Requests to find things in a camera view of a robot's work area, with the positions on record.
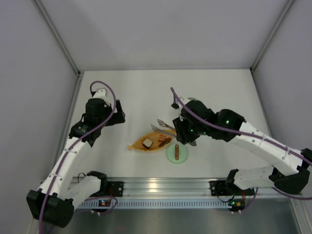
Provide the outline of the metal serving tongs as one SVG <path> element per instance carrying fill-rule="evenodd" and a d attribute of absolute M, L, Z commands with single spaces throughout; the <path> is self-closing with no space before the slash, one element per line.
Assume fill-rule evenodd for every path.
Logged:
<path fill-rule="evenodd" d="M 168 125 L 167 123 L 165 123 L 161 119 L 157 119 L 157 122 L 158 122 L 158 125 L 160 127 L 163 127 L 165 129 L 168 129 L 168 130 L 160 129 L 160 128 L 156 127 L 155 125 L 151 124 L 151 128 L 154 132 L 163 133 L 163 134 L 166 134 L 166 135 L 169 135 L 171 137 L 176 138 L 176 129 L 174 127 Z"/>

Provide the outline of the white and black rice cake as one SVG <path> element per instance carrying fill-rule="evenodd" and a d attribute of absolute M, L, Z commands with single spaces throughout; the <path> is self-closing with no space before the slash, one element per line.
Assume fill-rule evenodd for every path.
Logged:
<path fill-rule="evenodd" d="M 150 140 L 149 138 L 146 138 L 143 143 L 142 143 L 142 146 L 146 149 L 150 149 L 150 147 L 152 146 L 153 144 L 153 141 Z"/>

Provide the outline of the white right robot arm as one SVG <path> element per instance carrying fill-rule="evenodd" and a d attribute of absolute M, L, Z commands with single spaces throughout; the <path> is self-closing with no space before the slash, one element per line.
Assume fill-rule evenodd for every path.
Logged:
<path fill-rule="evenodd" d="M 308 184 L 310 149 L 292 149 L 259 131 L 238 113 L 229 109 L 214 113 L 194 98 L 174 101 L 172 107 L 178 110 L 173 124 L 180 143 L 195 145 L 200 136 L 208 136 L 239 146 L 269 164 L 255 169 L 230 170 L 225 181 L 228 188 L 275 187 L 284 193 L 298 195 Z"/>

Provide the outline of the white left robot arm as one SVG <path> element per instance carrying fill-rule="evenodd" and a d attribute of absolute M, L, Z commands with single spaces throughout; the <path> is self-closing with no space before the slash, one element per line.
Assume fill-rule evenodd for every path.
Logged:
<path fill-rule="evenodd" d="M 103 98 L 91 98 L 85 105 L 85 113 L 72 126 L 65 148 L 53 170 L 34 191 L 30 190 L 26 201 L 34 219 L 61 228 L 66 227 L 74 211 L 89 197 L 110 196 L 107 175 L 90 171 L 81 182 L 71 187 L 82 159 L 88 156 L 101 130 L 125 122 L 125 113 L 119 100 L 107 104 Z"/>

